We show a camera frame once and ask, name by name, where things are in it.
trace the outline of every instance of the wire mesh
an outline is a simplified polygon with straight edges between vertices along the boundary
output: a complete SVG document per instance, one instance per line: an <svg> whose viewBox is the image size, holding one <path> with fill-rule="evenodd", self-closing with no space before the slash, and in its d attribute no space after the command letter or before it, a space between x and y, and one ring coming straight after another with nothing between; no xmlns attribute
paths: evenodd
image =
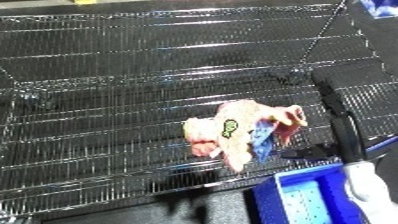
<svg viewBox="0 0 398 224"><path fill-rule="evenodd" d="M337 7L0 17L1 208L23 216L232 188L334 162L275 154L236 175L183 139L182 121L250 98L303 106L310 126L277 152L331 142L311 82L286 83L292 69L331 78L366 137L397 133L394 78L347 12L319 35Z"/></svg>

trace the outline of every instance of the sticker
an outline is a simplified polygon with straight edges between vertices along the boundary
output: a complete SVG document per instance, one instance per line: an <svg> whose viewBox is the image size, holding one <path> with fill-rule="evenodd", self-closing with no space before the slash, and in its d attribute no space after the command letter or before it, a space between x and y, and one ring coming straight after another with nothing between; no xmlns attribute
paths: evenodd
<svg viewBox="0 0 398 224"><path fill-rule="evenodd" d="M231 138L232 133L238 129L238 122L232 119L228 119L224 122L224 131L222 132L222 137Z"/></svg>

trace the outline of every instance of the black handle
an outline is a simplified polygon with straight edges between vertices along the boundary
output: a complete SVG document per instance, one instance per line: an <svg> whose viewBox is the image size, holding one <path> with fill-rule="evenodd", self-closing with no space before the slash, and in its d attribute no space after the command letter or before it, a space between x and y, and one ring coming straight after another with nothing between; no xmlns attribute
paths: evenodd
<svg viewBox="0 0 398 224"><path fill-rule="evenodd" d="M367 160L362 135L354 114L347 112L344 115L334 116L330 124L344 164Z"/></svg>

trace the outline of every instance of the blue container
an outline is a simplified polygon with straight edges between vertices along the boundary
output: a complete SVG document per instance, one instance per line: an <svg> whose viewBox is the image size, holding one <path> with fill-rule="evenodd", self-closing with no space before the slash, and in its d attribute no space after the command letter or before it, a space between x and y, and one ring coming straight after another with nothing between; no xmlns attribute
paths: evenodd
<svg viewBox="0 0 398 224"><path fill-rule="evenodd" d="M253 188L263 224L361 224L344 190L342 165L275 174Z"/></svg>

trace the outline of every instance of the blue rag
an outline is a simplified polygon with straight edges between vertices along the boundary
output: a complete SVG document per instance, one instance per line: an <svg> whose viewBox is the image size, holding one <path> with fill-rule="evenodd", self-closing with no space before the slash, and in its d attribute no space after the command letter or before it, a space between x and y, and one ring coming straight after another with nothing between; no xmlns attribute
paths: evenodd
<svg viewBox="0 0 398 224"><path fill-rule="evenodd" d="M274 147L274 125L268 121L259 121L251 133L253 152L260 163L264 163Z"/></svg>

